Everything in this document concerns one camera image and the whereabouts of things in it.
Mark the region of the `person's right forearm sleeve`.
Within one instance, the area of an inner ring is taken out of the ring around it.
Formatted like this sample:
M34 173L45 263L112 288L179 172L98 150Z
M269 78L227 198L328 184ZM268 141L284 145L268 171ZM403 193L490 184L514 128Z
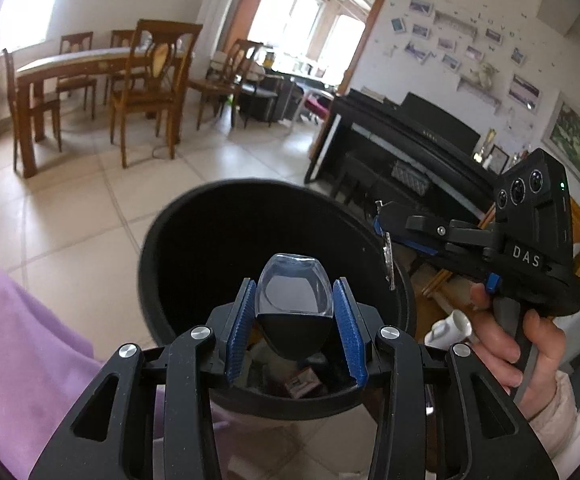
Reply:
M566 373L556 373L556 393L530 426L552 459L560 479L569 479L580 466L580 408Z

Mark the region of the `person's right hand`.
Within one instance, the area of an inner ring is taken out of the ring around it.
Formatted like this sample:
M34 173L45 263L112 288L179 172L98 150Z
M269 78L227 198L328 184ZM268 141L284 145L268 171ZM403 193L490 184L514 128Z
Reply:
M471 347L504 389L519 388L524 381L522 371L514 367L521 356L519 345L495 321L483 284L470 287L470 299L476 309L471 315L476 342ZM552 320L541 318L534 310L526 312L523 331L538 350L534 372L517 403L525 418L531 419L555 397L557 370L566 353L567 341L566 334Z

